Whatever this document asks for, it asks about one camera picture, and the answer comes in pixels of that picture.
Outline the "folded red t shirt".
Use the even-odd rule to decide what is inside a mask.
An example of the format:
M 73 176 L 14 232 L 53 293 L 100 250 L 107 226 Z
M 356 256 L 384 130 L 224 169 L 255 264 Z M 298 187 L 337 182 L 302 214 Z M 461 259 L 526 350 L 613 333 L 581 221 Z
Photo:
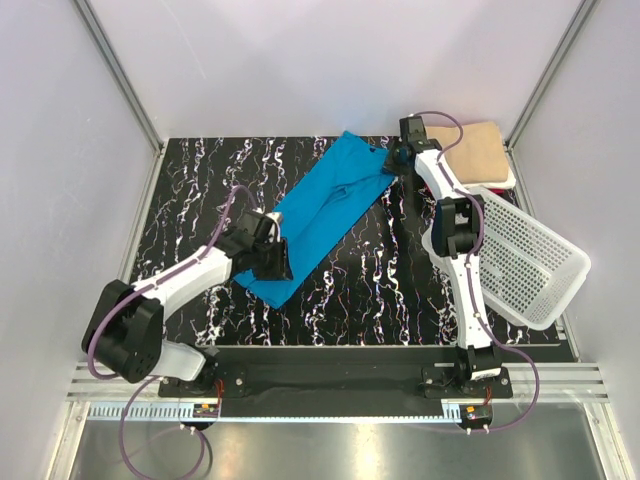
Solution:
M 509 191 L 508 189 L 489 188 L 489 187 L 484 187 L 484 188 L 487 188 L 489 191 L 491 191 L 492 193 L 497 194 L 499 196 L 501 196 L 501 195 L 503 195 L 503 194 L 505 194 L 505 193 L 507 193 Z M 424 185 L 424 187 L 422 188 L 421 191 L 423 191 L 426 195 L 428 195 L 428 196 L 430 196 L 432 198 L 435 198 L 433 196 L 433 193 L 432 193 L 431 189 L 426 184 Z

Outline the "aluminium frame rail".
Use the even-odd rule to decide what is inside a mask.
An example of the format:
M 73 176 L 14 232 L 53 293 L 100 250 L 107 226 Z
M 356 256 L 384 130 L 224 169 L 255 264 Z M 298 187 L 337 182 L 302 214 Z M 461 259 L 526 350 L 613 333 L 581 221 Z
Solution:
M 507 363 L 510 385 L 516 401 L 529 399 L 534 393 L 535 379 L 528 364 Z M 601 372 L 593 363 L 538 363 L 539 402 L 606 403 L 607 388 Z M 125 380 L 97 380 L 84 363 L 73 374 L 65 400 L 124 401 L 137 388 Z

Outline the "right aluminium corner post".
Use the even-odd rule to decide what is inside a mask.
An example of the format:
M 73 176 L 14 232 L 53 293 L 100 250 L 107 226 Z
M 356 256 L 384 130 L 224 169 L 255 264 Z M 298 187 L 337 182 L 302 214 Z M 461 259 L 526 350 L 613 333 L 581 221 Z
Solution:
M 504 146 L 507 152 L 515 149 L 518 141 L 533 118 L 538 106 L 544 99 L 561 66 L 576 44 L 582 31 L 590 21 L 600 2 L 598 0 L 581 0 L 573 13 L 568 25 L 564 29 L 556 47 L 547 61 L 539 79 L 528 97 L 514 127 L 507 136 Z

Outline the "folded beige t shirt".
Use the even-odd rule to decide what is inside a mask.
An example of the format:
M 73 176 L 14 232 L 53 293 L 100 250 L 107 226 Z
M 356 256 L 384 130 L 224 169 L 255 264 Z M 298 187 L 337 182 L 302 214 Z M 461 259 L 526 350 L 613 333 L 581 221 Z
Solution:
M 501 131 L 493 121 L 464 125 L 462 140 L 444 158 L 463 185 L 504 181 L 510 169 Z

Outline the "left aluminium corner post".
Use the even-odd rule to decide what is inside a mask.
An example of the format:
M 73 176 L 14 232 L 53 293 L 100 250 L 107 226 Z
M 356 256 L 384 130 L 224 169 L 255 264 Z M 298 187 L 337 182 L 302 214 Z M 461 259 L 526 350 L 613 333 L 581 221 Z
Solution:
M 154 127 L 139 95 L 136 93 L 133 84 L 126 74 L 118 54 L 91 2 L 87 0 L 71 0 L 70 3 L 79 15 L 81 22 L 96 46 L 99 55 L 128 105 L 147 143 L 153 152 L 158 155 L 164 146 L 164 141 Z

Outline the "white perforated plastic basket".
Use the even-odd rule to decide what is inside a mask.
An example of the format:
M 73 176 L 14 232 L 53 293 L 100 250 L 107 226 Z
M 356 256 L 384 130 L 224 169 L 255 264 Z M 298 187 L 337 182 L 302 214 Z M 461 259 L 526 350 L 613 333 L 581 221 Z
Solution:
M 480 282 L 486 307 L 515 326 L 549 328 L 586 280 L 588 255 L 491 191 L 475 187 L 471 194 L 484 201 Z

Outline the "aluminium corner post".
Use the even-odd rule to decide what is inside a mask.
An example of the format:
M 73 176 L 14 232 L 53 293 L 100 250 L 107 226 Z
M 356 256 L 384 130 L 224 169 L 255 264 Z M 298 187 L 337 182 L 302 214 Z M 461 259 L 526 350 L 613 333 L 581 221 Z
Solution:
M 128 105 L 147 143 L 153 152 L 158 155 L 164 146 L 164 141 L 154 127 L 139 95 L 136 93 L 133 84 L 126 74 L 118 54 L 91 2 L 87 0 L 71 0 L 70 3 L 79 15 L 81 22 L 96 46 L 99 55 Z
M 573 13 L 568 25 L 564 29 L 556 47 L 547 61 L 539 79 L 528 97 L 514 127 L 507 136 L 504 146 L 507 152 L 515 149 L 518 141 L 533 118 L 538 106 L 544 99 L 561 66 L 576 44 L 582 31 L 590 21 L 600 2 L 598 0 L 581 0 Z

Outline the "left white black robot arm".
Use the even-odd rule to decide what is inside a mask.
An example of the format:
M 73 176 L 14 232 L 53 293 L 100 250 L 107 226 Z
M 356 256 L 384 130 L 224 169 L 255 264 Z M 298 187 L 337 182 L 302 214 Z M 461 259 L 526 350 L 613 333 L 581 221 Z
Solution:
M 81 341 L 90 373 L 131 384 L 150 376 L 169 377 L 193 395 L 208 394 L 216 382 L 216 372 L 208 366 L 213 355 L 165 339 L 165 321 L 204 291 L 245 272 L 258 280 L 291 280 L 282 222 L 278 212 L 246 212 L 169 269 L 133 284 L 109 282 Z

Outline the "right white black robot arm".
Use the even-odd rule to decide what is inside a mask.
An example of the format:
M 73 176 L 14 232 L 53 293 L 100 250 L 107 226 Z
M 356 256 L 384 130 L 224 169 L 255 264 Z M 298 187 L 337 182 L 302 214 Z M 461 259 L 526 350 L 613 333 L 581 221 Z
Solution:
M 480 282 L 480 249 L 484 242 L 484 201 L 457 179 L 445 154 L 463 139 L 443 146 L 427 135 L 420 114 L 399 120 L 383 171 L 395 176 L 417 173 L 436 201 L 434 216 L 423 235 L 430 261 L 449 277 L 458 322 L 452 383 L 466 396 L 486 389 L 502 368 L 497 342 L 489 329 Z

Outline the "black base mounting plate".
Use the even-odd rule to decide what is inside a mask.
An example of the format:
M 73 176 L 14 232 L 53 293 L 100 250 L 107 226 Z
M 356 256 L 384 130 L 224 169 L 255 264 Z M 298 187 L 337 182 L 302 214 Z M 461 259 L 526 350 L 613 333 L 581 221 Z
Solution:
M 226 398 L 247 398 L 275 389 L 293 391 L 383 391 L 429 399 L 510 399 L 513 388 L 497 349 L 471 357 L 476 367 L 498 374 L 471 378 L 471 365 L 456 347 L 222 347 L 200 382 L 168 380 L 159 395 L 207 397 L 224 387 Z

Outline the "blue t shirt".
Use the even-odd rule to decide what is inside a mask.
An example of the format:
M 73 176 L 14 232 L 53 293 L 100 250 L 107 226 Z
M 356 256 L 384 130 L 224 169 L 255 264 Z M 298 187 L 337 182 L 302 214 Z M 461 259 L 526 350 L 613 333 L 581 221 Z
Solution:
M 273 308 L 283 306 L 394 180 L 383 171 L 387 151 L 343 133 L 275 210 L 283 215 L 291 280 L 234 281 Z

